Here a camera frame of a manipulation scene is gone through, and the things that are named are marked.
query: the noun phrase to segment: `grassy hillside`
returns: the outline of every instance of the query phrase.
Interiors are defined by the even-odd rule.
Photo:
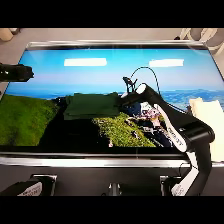
[[[155,145],[144,136],[134,122],[131,122],[133,127],[130,127],[124,122],[127,118],[127,114],[120,113],[120,115],[115,118],[95,118],[93,122],[100,127],[100,132],[102,134],[112,140],[114,146],[155,147]],[[132,136],[131,131],[133,130],[137,132],[140,139]]]
[[[0,145],[38,145],[58,109],[50,100],[5,94],[0,102]]]

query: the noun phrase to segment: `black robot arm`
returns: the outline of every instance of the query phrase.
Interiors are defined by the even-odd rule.
[[[194,116],[174,109],[145,83],[120,99],[122,106],[134,102],[148,102],[156,108],[164,117],[168,134],[176,148],[189,157],[191,169],[171,186],[170,195],[199,195],[212,167],[209,143],[214,141],[215,135],[211,127]]]

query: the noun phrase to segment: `screen bezel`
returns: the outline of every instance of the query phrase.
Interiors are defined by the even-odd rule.
[[[32,51],[32,50],[69,50],[69,49],[153,49],[153,48],[160,48],[160,49],[196,49],[196,50],[208,50],[209,49],[201,42],[198,41],[50,41],[50,42],[31,42],[29,43],[25,51]],[[221,72],[212,57],[220,75]],[[22,149],[20,152],[16,152],[18,147]],[[69,157],[102,157],[102,158],[114,158],[114,157],[150,157],[153,159],[156,158],[164,158],[164,159],[184,159],[186,158],[185,154],[177,151],[177,149],[172,148],[141,148],[141,147],[130,147],[130,148],[109,148],[108,153],[94,153],[94,154],[87,154],[83,153],[83,148],[76,148],[75,153],[67,152],[67,153],[57,153],[54,151],[53,148],[48,147],[48,152],[40,152],[38,146],[0,146],[0,155],[7,155],[7,156],[19,156],[19,155],[26,155],[26,156],[44,156],[44,157],[51,157],[51,156],[69,156]]]

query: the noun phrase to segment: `dark green towel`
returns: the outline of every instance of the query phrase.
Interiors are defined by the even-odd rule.
[[[66,96],[67,108],[64,112],[65,120],[89,119],[100,117],[115,117],[119,115],[116,92],[103,94],[80,94]]]

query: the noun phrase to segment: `sky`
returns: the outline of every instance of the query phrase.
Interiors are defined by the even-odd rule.
[[[106,66],[64,66],[65,59],[106,58]],[[31,66],[34,78],[27,83],[10,83],[7,92],[36,88],[42,91],[71,89],[107,89],[125,91],[123,76],[130,77],[140,66],[151,60],[184,59],[183,66],[154,67],[161,91],[224,90],[224,82],[207,50],[193,49],[69,49],[25,51],[20,64]],[[134,77],[157,90],[153,73],[141,69]]]

